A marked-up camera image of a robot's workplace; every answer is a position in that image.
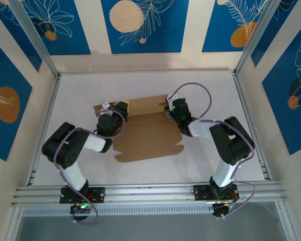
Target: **flattened cardboard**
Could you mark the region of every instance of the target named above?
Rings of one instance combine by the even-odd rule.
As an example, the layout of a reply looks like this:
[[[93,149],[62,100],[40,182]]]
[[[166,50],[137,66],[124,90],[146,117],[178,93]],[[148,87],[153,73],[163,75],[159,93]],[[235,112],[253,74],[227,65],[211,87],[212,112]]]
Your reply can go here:
[[[183,145],[177,145],[182,135],[176,123],[167,120],[164,107],[167,95],[129,100],[129,112],[125,131],[113,139],[113,148],[119,162],[134,162],[151,158],[177,155]],[[99,112],[101,106],[94,106]]]

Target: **cardboard box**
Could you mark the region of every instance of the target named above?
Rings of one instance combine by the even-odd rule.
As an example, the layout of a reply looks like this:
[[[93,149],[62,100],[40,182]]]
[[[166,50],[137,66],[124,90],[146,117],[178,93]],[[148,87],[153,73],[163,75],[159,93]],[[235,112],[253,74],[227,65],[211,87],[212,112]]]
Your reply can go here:
[[[183,151],[182,134],[173,120],[167,120],[164,107],[167,95],[129,100],[128,118],[123,134],[113,139],[119,162],[134,162],[177,155]],[[95,113],[101,105],[94,106]]]

